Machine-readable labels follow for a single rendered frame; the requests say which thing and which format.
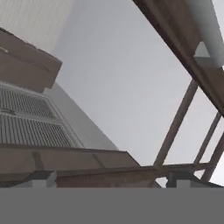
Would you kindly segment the grey appliance with grille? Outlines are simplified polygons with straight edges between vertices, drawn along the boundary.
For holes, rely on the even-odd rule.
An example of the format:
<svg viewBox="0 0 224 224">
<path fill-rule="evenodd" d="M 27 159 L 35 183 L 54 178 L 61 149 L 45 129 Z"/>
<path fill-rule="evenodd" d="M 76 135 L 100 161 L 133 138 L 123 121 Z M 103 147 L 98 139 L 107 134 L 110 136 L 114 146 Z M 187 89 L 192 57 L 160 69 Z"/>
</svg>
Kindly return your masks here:
<svg viewBox="0 0 224 224">
<path fill-rule="evenodd" d="M 41 94 L 2 81 L 0 144 L 117 149 L 59 84 Z"/>
</svg>

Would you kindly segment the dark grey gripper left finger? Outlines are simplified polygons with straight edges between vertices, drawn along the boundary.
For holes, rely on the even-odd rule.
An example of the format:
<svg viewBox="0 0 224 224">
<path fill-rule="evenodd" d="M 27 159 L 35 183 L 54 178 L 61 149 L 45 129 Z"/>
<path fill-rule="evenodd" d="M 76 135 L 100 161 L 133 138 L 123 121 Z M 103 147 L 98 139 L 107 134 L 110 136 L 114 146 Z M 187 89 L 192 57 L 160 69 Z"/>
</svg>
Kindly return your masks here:
<svg viewBox="0 0 224 224">
<path fill-rule="evenodd" d="M 0 188 L 55 188 L 55 171 L 35 171 L 23 180 L 0 182 Z"/>
</svg>

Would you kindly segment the brown panelled cabinet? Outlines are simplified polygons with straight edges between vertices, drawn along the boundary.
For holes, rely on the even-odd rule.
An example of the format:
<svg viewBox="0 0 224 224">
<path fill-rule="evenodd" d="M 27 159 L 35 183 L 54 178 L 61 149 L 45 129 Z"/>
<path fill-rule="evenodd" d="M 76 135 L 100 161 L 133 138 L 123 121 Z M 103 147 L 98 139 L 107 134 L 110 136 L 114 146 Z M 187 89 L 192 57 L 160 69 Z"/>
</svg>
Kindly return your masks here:
<svg viewBox="0 0 224 224">
<path fill-rule="evenodd" d="M 127 151 L 0 145 L 0 182 L 23 180 L 37 171 L 72 176 L 75 172 L 139 166 Z"/>
</svg>

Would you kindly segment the brown wooden bar frame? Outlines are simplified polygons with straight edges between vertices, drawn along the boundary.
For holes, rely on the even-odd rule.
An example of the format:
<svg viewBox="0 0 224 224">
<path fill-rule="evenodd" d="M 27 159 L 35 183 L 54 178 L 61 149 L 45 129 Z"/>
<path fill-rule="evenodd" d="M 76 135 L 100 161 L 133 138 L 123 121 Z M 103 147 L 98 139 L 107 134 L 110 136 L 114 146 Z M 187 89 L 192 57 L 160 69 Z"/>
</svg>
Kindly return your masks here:
<svg viewBox="0 0 224 224">
<path fill-rule="evenodd" d="M 164 141 L 161 145 L 161 148 L 157 154 L 157 157 L 153 163 L 154 168 L 160 169 L 162 165 L 164 164 L 164 161 L 168 155 L 168 152 L 170 148 L 172 147 L 172 144 L 174 142 L 174 139 L 179 132 L 179 128 L 184 121 L 184 118 L 186 116 L 186 112 L 188 111 L 190 104 L 193 101 L 193 97 L 196 94 L 196 91 L 198 89 L 198 83 L 195 80 L 191 80 L 187 90 L 185 91 L 185 95 L 182 99 L 182 102 L 179 104 L 178 110 L 176 112 L 176 115 L 174 116 L 171 126 L 164 138 Z M 212 138 L 212 135 L 221 119 L 221 113 L 217 112 L 215 118 L 213 119 L 213 122 L 206 134 L 206 138 L 203 141 L 203 144 L 201 145 L 197 157 L 194 159 L 193 163 L 190 165 L 190 167 L 187 169 L 190 172 L 196 171 L 196 166 L 200 163 L 200 160 L 206 150 L 206 147 L 209 143 L 209 141 Z"/>
</svg>

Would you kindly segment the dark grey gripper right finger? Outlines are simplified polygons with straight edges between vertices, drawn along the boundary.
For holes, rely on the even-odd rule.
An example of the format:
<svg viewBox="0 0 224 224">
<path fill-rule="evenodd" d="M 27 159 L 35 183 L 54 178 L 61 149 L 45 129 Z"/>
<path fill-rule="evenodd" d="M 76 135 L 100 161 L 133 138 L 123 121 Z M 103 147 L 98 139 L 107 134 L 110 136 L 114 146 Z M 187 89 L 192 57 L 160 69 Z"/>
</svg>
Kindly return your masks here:
<svg viewBox="0 0 224 224">
<path fill-rule="evenodd" d="M 201 180 L 187 171 L 172 171 L 166 178 L 167 188 L 222 188 L 222 185 Z"/>
</svg>

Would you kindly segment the brown wall cabinet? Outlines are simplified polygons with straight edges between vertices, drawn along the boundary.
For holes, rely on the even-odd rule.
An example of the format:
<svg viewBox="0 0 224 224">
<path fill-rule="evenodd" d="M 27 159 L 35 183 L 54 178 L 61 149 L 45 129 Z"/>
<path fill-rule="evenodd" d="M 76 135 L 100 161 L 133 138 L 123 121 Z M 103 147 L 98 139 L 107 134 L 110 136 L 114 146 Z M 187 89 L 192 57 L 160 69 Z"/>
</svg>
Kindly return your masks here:
<svg viewBox="0 0 224 224">
<path fill-rule="evenodd" d="M 0 81 L 43 93 L 61 66 L 61 60 L 0 27 Z"/>
</svg>

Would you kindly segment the brown cabinet door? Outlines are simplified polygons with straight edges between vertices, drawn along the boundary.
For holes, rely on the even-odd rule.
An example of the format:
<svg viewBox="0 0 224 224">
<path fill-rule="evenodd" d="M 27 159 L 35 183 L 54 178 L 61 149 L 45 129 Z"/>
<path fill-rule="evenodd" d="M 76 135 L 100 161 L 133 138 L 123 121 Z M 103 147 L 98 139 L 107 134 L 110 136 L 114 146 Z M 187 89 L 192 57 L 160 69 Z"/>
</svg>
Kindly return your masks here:
<svg viewBox="0 0 224 224">
<path fill-rule="evenodd" d="M 185 0 L 132 0 L 185 70 L 224 117 L 224 71 L 200 66 L 194 54 L 202 36 Z"/>
</svg>

